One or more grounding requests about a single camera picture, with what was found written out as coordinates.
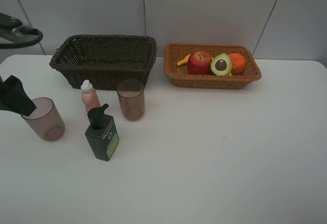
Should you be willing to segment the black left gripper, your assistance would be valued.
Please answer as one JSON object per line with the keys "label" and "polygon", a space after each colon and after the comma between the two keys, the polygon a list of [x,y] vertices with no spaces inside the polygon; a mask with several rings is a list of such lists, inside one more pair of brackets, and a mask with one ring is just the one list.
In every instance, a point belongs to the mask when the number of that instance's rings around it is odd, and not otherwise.
{"label": "black left gripper", "polygon": [[36,105],[25,93],[22,82],[13,75],[5,81],[1,78],[0,96],[1,110],[29,116],[36,109]]}

